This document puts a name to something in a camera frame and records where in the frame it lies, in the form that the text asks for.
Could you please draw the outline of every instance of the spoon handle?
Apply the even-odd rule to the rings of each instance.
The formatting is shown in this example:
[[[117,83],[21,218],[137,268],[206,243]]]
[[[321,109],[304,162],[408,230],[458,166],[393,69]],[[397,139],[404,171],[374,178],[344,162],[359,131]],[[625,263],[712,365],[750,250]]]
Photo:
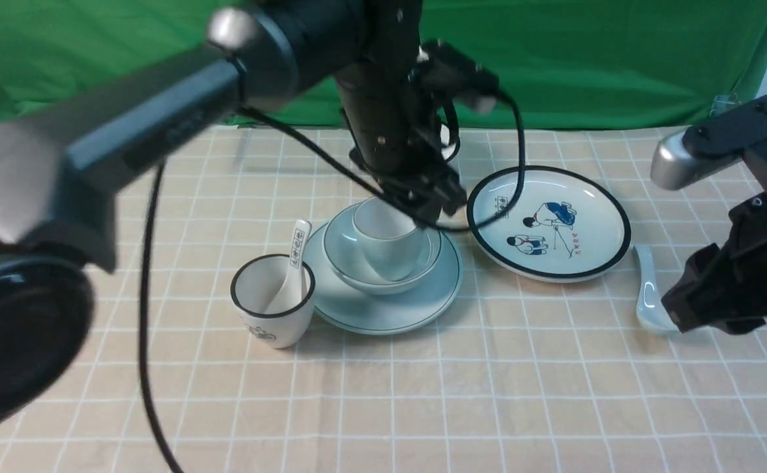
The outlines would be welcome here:
[[[305,219],[296,221],[296,227],[292,231],[292,242],[290,243],[290,270],[287,278],[290,284],[295,284],[301,288],[302,297],[307,293],[308,288],[304,278],[304,267],[302,267],[302,258],[304,257],[304,248],[308,245],[311,225]]]
[[[655,260],[651,257],[651,248],[646,245],[635,245],[635,252],[638,253],[638,263],[641,266],[641,283],[645,286],[651,282],[653,287],[657,286],[655,282]]]

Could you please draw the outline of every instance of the spoon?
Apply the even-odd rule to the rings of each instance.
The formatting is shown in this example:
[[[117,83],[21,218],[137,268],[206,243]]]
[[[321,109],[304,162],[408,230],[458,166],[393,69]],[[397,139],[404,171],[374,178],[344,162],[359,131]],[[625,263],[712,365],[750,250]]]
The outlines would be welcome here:
[[[304,247],[308,244],[311,225],[305,219],[296,221],[296,227],[292,229],[292,239],[290,240],[290,258],[287,264],[287,276],[284,278],[284,284],[278,289],[278,293],[272,298],[272,301],[266,305],[266,314],[278,314],[289,311],[302,302],[305,293],[308,291],[307,281],[304,278],[304,267],[302,266],[302,256]]]
[[[651,249],[645,245],[635,245],[641,266],[641,290],[638,294],[638,321],[641,327],[657,336],[671,336],[681,333],[661,303],[661,294],[655,281],[655,261]]]

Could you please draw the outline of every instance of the black wire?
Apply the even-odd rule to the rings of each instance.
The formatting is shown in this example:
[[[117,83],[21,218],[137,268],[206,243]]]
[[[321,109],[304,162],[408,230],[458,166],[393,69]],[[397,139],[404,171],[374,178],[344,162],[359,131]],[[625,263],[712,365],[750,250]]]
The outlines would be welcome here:
[[[518,110],[518,105],[515,104],[515,100],[513,100],[506,93],[498,93],[497,99],[498,101],[509,105],[509,107],[512,108],[512,112],[515,114],[515,125],[518,129],[519,147],[518,183],[515,187],[515,193],[512,195],[512,199],[509,201],[509,204],[505,207],[505,209],[500,210],[500,212],[489,217],[488,219],[485,219],[485,221],[476,224],[476,228],[485,227],[485,225],[489,225],[492,222],[503,218],[507,213],[509,213],[512,207],[517,204],[518,200],[521,198],[521,193],[524,188],[524,167],[526,164],[524,125],[523,119],[521,118],[521,111]],[[396,203],[392,198],[389,198],[382,192],[378,191],[369,185],[369,183],[366,183],[365,180],[363,180],[361,177],[357,176],[355,173],[352,173],[352,171],[344,167],[342,164],[339,164],[339,162],[333,159],[332,156],[328,154],[328,152],[325,152],[325,150],[320,148],[316,143],[309,140],[307,137],[305,137],[305,135],[291,128],[291,126],[281,123],[278,120],[271,119],[270,117],[265,116],[265,114],[260,113],[257,110],[252,110],[251,108],[242,108],[241,113],[246,114],[246,116],[249,116],[255,120],[266,123],[266,125],[278,129],[278,131],[290,135],[290,137],[296,139],[299,141],[299,143],[302,143],[303,145],[310,148],[312,152],[316,153],[318,156],[320,156],[320,158],[324,159],[326,162],[328,162],[328,164],[332,165],[332,167],[334,167],[337,171],[340,171],[345,176],[349,177],[349,179],[358,183],[358,185],[362,186],[363,189],[371,192],[371,194],[375,195],[376,197],[381,198],[381,200],[386,201],[386,203],[389,203],[390,206],[393,206],[396,209],[401,210],[401,212],[410,215],[412,218],[416,219],[416,221],[422,223],[423,225],[427,225],[427,227],[434,228],[435,230],[449,231],[449,233],[463,233],[464,231],[471,230],[470,227],[447,227],[446,225],[438,225],[435,222],[425,221],[425,219],[415,215],[412,210]],[[173,451],[170,449],[170,444],[167,443],[167,440],[164,437],[164,432],[161,431],[161,422],[158,419],[158,413],[155,410],[155,404],[152,400],[152,387],[150,386],[149,382],[149,269],[152,267],[152,234],[154,233],[155,229],[155,213],[158,209],[158,194],[160,194],[161,179],[163,176],[164,162],[161,162],[161,164],[158,165],[158,171],[155,173],[155,179],[152,181],[152,189],[150,191],[149,205],[147,208],[147,220],[143,231],[139,319],[137,320],[137,370],[139,371],[143,409],[147,414],[147,421],[149,422],[149,428],[152,431],[152,436],[155,438],[155,443],[157,444],[158,449],[161,450],[161,455],[164,457],[164,461],[167,463],[167,467],[170,468],[170,471],[172,471],[172,473],[184,473],[181,465],[179,465],[179,462],[176,461],[175,455],[173,455]]]
[[[344,167],[339,161],[333,159],[333,157],[330,156],[326,150],[323,150],[316,143],[305,137],[305,135],[296,129],[293,129],[290,125],[270,118],[269,116],[266,116],[266,114],[260,112],[259,110],[255,110],[254,108],[241,107],[239,108],[239,113],[244,114],[244,116],[248,116],[253,120],[263,122],[264,124],[284,133],[285,135],[288,135],[288,137],[299,141],[299,143],[302,143],[304,146],[308,147],[312,152],[316,153],[320,158],[324,159],[326,163],[329,164],[332,168],[339,171],[339,173],[343,174],[348,179],[353,180],[355,183],[357,183],[357,185],[361,186],[366,191],[371,192],[374,197],[380,198],[380,200],[390,204],[390,206],[395,207],[401,212],[404,212],[406,215],[409,215],[414,219],[414,221],[419,222],[422,225],[425,225],[426,227],[432,228],[434,230],[445,231],[446,233],[465,233],[465,231],[477,230],[479,228],[485,227],[486,225],[491,225],[501,218],[504,218],[504,216],[506,216],[510,210],[512,210],[512,207],[515,207],[515,205],[518,203],[518,200],[521,199],[521,194],[524,191],[526,142],[524,140],[524,120],[521,117],[521,110],[519,110],[518,104],[516,104],[515,100],[513,100],[509,94],[504,93],[503,91],[498,91],[496,98],[498,102],[509,105],[509,107],[512,108],[512,113],[515,115],[515,128],[518,131],[518,182],[515,185],[515,193],[512,194],[512,198],[510,198],[509,203],[506,204],[506,207],[498,210],[497,213],[490,216],[488,219],[478,222],[474,225],[473,228],[470,227],[470,225],[465,225],[464,227],[449,227],[448,225],[439,225],[437,222],[428,221],[428,219],[423,218],[421,215],[417,215],[417,213],[413,212],[413,210],[410,208],[401,206],[401,204],[395,201],[394,198],[391,198],[383,192],[375,189],[374,186],[370,185],[368,182],[365,182],[365,180],[358,176],[356,173],[352,173],[349,168]]]
[[[147,222],[143,230],[143,257],[141,261],[141,288],[139,300],[139,316],[137,317],[137,371],[141,383],[141,397],[143,398],[143,410],[146,411],[149,428],[155,443],[167,462],[167,467],[173,473],[184,473],[173,456],[164,432],[161,431],[161,422],[158,421],[158,413],[152,402],[152,390],[149,386],[149,269],[152,263],[152,232],[155,228],[155,211],[158,207],[158,191],[161,188],[161,176],[164,174],[164,162],[158,165],[155,180],[152,181],[152,191],[149,194],[149,207],[147,209]]]

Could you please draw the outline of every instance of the teacup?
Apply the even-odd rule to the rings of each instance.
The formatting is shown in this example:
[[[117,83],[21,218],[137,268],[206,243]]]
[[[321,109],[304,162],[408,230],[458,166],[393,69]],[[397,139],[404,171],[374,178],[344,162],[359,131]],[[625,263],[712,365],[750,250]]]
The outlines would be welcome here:
[[[400,281],[413,272],[427,237],[412,218],[372,197],[357,206],[352,223],[360,252],[381,278]]]
[[[266,308],[287,275],[286,254],[270,254],[249,261],[231,281],[231,299],[252,336],[272,348],[287,348],[301,339],[314,316],[316,279],[307,263],[305,293],[290,309],[267,314]]]

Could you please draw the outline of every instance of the green backdrop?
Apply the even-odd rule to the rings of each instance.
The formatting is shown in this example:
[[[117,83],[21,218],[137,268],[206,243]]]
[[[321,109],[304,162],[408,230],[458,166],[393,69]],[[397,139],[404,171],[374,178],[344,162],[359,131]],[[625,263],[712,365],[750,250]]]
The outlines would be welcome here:
[[[65,99],[202,40],[226,0],[1,0],[0,120]],[[500,75],[527,126],[689,123],[714,97],[752,98],[767,65],[767,0],[425,0],[422,34]],[[276,114],[338,125],[331,81]],[[461,112],[465,126],[511,116]]]

